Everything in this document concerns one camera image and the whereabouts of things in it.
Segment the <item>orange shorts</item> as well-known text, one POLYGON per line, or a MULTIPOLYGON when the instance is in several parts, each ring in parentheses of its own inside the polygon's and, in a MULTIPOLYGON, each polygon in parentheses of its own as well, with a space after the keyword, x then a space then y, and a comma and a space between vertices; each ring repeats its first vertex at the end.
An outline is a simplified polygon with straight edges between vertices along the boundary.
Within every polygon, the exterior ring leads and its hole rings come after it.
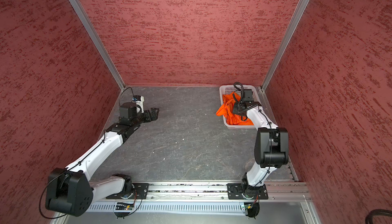
POLYGON ((241 98, 236 92, 222 95, 223 104, 216 112, 216 115, 223 116, 226 119, 226 123, 231 126, 253 126, 253 123, 250 119, 245 119, 244 117, 235 115, 233 113, 233 108, 236 101, 233 95, 237 100, 241 98))

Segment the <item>white plastic laundry basket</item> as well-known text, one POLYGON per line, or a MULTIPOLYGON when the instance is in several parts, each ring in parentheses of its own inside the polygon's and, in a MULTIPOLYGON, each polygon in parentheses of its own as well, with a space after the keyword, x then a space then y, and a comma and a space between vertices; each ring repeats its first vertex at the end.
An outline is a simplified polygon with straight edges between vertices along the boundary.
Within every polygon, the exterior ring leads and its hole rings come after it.
MULTIPOLYGON (((253 99, 261 104, 257 89, 252 85, 243 85, 245 89, 251 89, 253 92, 253 99)), ((220 102, 221 105, 224 104, 223 95, 230 95, 232 92, 236 92, 238 95, 241 94, 233 85, 223 85, 219 88, 220 102)), ((229 125, 227 123, 226 117, 222 115, 224 125, 231 130, 253 130, 254 125, 229 125)))

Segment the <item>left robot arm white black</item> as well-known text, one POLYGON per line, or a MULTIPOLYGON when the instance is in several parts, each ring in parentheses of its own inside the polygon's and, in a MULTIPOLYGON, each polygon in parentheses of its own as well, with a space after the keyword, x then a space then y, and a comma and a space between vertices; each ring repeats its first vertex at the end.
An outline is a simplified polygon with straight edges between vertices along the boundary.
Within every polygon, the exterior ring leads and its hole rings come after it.
POLYGON ((144 109, 143 99, 124 103, 119 107, 119 119, 104 130, 102 137, 81 157, 66 168, 54 169, 39 199, 39 211, 42 208, 61 213, 62 216, 81 216, 91 204, 116 196, 135 202, 141 198, 132 178, 124 174, 115 174, 107 179, 92 181, 91 177, 101 164, 142 124, 156 121, 158 108, 144 109))

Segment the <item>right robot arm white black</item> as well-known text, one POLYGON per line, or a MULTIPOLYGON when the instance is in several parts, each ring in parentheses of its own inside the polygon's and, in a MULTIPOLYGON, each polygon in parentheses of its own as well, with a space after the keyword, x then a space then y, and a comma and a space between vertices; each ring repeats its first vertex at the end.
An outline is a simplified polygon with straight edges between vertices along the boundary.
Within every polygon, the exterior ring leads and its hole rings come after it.
POLYGON ((259 102, 237 101, 233 114, 250 119, 257 130, 255 162, 242 179, 241 194, 244 199, 258 199, 266 194, 265 181, 270 174, 288 164, 288 131, 274 124, 259 102))

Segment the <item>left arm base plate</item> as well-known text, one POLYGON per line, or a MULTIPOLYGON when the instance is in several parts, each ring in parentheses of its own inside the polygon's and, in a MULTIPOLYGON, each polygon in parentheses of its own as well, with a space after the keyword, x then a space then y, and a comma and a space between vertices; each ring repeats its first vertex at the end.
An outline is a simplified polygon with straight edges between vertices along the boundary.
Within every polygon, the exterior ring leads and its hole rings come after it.
POLYGON ((146 199, 149 190, 149 183, 126 183, 123 190, 119 193, 107 196, 106 199, 120 199, 120 200, 132 200, 132 199, 146 199))

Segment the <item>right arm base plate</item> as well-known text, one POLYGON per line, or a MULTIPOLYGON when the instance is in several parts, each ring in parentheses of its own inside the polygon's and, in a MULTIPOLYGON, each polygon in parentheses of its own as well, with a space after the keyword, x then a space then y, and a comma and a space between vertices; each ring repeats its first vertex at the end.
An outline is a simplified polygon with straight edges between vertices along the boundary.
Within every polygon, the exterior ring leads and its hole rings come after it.
POLYGON ((239 183, 229 183, 227 184, 228 198, 229 199, 243 199, 243 200, 267 200, 268 193, 266 186, 249 186, 239 183))

